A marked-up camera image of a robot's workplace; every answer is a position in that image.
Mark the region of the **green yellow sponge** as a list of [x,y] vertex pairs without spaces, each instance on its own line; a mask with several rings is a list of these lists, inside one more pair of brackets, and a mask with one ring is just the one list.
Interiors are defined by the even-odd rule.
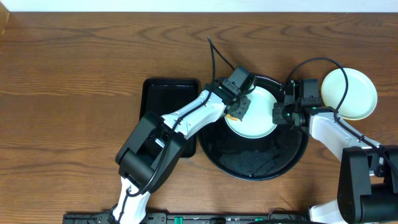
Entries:
[[239,120],[239,118],[236,118],[236,117],[234,117],[234,116],[231,116],[230,114],[226,114],[225,117],[228,118],[228,119],[230,119],[230,120],[233,120],[233,121],[238,121],[238,120]]

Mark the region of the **light green plate front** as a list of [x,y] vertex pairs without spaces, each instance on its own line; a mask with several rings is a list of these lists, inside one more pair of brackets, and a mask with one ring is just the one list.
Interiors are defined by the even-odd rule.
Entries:
[[267,136],[276,128],[272,122],[272,109],[276,98],[266,89],[255,87],[254,91],[248,94],[251,100],[246,114],[242,120],[233,120],[224,117],[226,124],[236,134],[249,139],[257,139]]

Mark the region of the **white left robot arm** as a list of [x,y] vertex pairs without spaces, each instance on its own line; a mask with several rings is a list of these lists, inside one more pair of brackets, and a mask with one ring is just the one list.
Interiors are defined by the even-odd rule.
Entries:
[[146,113],[116,154],[122,189],[110,222],[143,221],[150,195],[169,178],[189,138],[227,114],[244,117],[250,105],[247,95],[254,89],[253,83],[215,83],[177,111]]

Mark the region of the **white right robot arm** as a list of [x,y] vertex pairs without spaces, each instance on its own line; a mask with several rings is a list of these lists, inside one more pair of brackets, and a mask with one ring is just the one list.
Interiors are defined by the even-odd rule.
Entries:
[[384,146],[350,126],[332,107],[274,103],[275,124],[301,128],[341,162],[336,200],[310,209],[322,223],[397,220],[397,146]]

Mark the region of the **light green plate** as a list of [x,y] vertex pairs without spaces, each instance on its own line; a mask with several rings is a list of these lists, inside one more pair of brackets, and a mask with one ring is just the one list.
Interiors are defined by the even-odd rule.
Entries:
[[[348,78],[348,92],[339,114],[371,114],[377,105],[377,91],[373,82],[362,72],[344,68]],[[321,95],[326,106],[336,109],[345,92],[346,82],[341,69],[330,72],[322,82]]]
[[257,139],[267,136],[276,128],[272,122],[272,109],[276,98],[266,89],[255,87],[254,91],[248,94],[251,100],[246,114],[242,120],[233,120],[224,117],[226,124],[236,134],[249,139]]

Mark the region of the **yellow plate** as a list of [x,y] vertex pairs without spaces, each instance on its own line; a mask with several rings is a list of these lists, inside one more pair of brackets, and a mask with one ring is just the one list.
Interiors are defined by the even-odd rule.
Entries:
[[348,120],[361,120],[364,118],[367,118],[369,114],[340,114],[340,116],[343,119],[348,119]]

